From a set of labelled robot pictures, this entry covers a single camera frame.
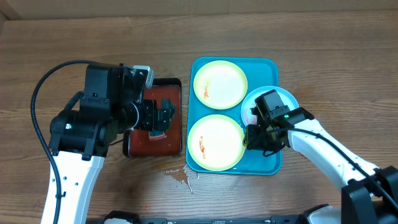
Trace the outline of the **dark green sponge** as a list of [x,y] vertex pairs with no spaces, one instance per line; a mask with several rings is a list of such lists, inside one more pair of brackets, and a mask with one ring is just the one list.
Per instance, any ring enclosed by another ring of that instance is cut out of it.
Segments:
[[149,132],[149,140],[156,141],[162,138],[165,138],[166,135],[163,131],[151,131]]

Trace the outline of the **yellow-green plate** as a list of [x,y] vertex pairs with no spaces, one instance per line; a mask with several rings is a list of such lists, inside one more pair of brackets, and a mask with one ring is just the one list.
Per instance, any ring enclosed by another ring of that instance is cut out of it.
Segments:
[[235,63],[215,60],[204,64],[196,72],[193,90],[205,106],[226,110],[243,100],[248,90],[248,79]]
[[243,157],[244,132],[232,118],[211,114],[199,119],[188,134],[187,146],[191,158],[209,171],[225,171]]

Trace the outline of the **black tray with red water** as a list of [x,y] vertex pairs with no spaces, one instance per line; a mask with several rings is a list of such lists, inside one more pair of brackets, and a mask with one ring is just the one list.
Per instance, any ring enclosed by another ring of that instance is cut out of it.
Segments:
[[182,84],[178,78],[156,78],[144,92],[169,123],[166,131],[133,129],[124,132],[123,154],[128,158],[174,156],[182,150]]

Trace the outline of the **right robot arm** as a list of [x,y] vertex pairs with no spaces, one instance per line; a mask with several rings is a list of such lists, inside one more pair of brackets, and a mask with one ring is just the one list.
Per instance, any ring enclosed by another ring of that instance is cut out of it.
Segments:
[[310,208],[295,223],[397,223],[397,168],[368,162],[330,135],[286,90],[265,86],[246,97],[244,147],[264,157],[289,147],[305,156],[340,191],[341,206]]

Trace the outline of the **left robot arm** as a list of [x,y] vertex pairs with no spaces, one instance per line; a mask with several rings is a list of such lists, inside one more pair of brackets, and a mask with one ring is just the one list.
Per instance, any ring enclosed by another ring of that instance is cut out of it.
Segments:
[[48,71],[38,82],[30,103],[34,129],[50,161],[50,180],[42,223],[85,223],[91,195],[109,146],[130,129],[165,133],[180,109],[170,99],[144,99],[154,72],[149,66],[85,64],[85,88],[77,92],[50,123],[45,142],[35,115],[35,101],[43,82],[68,61]]

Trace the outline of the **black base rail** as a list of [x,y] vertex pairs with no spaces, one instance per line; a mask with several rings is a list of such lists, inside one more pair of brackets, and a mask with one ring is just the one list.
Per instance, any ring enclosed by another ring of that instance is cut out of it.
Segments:
[[298,215],[273,215],[267,218],[209,218],[178,219],[140,218],[141,224],[301,224]]

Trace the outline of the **light blue plate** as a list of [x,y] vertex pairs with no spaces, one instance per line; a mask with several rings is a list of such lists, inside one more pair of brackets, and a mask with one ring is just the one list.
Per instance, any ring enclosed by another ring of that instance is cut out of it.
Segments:
[[299,103],[295,97],[283,88],[277,86],[262,86],[256,88],[245,97],[241,105],[241,119],[244,126],[249,124],[257,124],[257,116],[253,115],[251,112],[251,109],[256,106],[254,100],[263,93],[267,93],[271,90],[275,90],[279,94],[283,103],[287,105],[290,110],[294,110],[299,107]]

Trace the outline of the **teal plastic tray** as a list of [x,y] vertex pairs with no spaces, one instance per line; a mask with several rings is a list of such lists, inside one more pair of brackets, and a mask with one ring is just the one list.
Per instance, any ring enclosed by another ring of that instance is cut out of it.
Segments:
[[[248,92],[262,86],[279,86],[279,70],[272,60],[268,58],[254,57],[200,57],[192,63],[191,80],[193,80],[197,71],[205,64],[215,61],[225,60],[239,66],[245,73],[248,80]],[[188,116],[187,131],[202,117],[211,114],[222,114],[235,120],[242,129],[246,125],[241,119],[241,104],[226,110],[216,110],[205,106],[196,97],[194,89],[191,86],[188,97]],[[262,151],[249,150],[243,154],[242,159],[232,168],[224,170],[223,174],[241,174],[241,175],[274,175],[282,167],[282,153],[278,152],[269,157],[264,157]]]

